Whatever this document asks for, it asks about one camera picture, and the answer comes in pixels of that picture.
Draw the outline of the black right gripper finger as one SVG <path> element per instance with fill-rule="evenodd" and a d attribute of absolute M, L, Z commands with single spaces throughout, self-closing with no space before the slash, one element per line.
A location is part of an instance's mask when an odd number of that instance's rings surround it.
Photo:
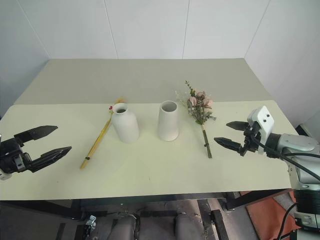
<path fill-rule="evenodd" d="M 214 141 L 222 147 L 240 153 L 242 145 L 238 142 L 234 142 L 231 139 L 225 137 L 215 137 Z"/>
<path fill-rule="evenodd" d="M 227 127 L 237 131 L 246 131 L 250 128 L 250 125 L 246 121 L 231 121 L 226 124 Z"/>

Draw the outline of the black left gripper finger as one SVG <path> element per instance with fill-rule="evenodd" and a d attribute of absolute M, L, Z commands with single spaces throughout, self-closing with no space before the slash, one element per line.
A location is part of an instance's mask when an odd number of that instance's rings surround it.
<path fill-rule="evenodd" d="M 27 169 L 32 173 L 35 173 L 43 168 L 46 168 L 54 164 L 59 159 L 63 158 L 71 149 L 72 149 L 71 146 L 67 146 L 67 147 L 56 148 L 51 151 L 48 151 L 42 154 L 40 158 L 37 158 L 36 160 L 32 160 L 28 164 Z"/>
<path fill-rule="evenodd" d="M 43 125 L 15 134 L 14 138 L 19 144 L 19 146 L 23 147 L 24 143 L 29 142 L 31 140 L 36 141 L 38 139 L 46 137 L 57 129 L 58 126 L 55 125 Z"/>

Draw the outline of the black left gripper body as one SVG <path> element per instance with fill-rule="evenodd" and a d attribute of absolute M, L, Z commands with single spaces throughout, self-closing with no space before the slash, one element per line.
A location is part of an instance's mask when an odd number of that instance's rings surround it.
<path fill-rule="evenodd" d="M 11 138 L 0 144 L 0 169 L 6 174 L 31 171 L 31 158 L 22 147 L 26 141 L 20 138 Z"/>

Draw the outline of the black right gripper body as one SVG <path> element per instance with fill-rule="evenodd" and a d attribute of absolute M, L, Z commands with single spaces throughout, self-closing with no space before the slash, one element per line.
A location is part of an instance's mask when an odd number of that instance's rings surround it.
<path fill-rule="evenodd" d="M 241 147 L 239 154 L 243 157 L 247 151 L 255 152 L 258 150 L 259 145 L 253 140 L 258 136 L 258 140 L 261 139 L 259 130 L 260 125 L 257 122 L 250 126 L 248 122 L 243 122 L 243 135 L 244 135 L 244 145 Z"/>

